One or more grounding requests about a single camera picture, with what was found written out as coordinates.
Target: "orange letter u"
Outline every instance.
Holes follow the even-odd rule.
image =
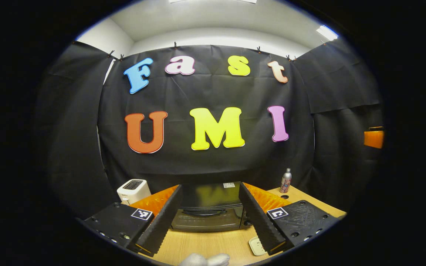
[[[125,117],[127,123],[127,143],[136,153],[155,153],[164,144],[164,119],[167,112],[158,111],[149,114],[152,119],[153,137],[152,141],[145,143],[141,140],[141,121],[144,120],[142,113],[132,113]]]

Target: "white glove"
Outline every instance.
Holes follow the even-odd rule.
[[[224,253],[211,256],[208,259],[200,254],[192,253],[179,266],[228,266],[229,260],[230,256]]]

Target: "blue letter f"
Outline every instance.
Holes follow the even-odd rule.
[[[150,65],[152,62],[154,62],[152,59],[146,58],[134,66],[126,69],[124,74],[127,75],[129,82],[131,83],[131,89],[129,90],[129,93],[135,94],[137,91],[149,84],[149,81],[147,79],[142,79],[142,76],[149,77],[151,71],[146,65]]]

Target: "white ceiling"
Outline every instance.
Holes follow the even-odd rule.
[[[135,42],[167,32],[201,28],[241,28],[277,35],[313,49],[328,41],[311,16],[279,0],[142,0],[111,16]]]

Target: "white wall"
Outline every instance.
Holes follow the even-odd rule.
[[[128,56],[134,44],[132,38],[111,18],[107,18],[94,25],[91,29],[88,29],[87,32],[81,35],[78,41],[89,44],[107,53],[114,50],[113,56],[117,58],[120,58],[121,54]]]
[[[174,42],[177,42],[177,46],[212,44],[230,47],[245,47],[249,49],[261,47],[261,51],[263,52],[269,52],[283,57],[290,55],[291,59],[293,59],[294,56],[299,57],[311,50],[311,48],[297,44],[283,37],[263,32],[234,28],[193,28],[156,35],[135,42],[127,55],[173,47]]]

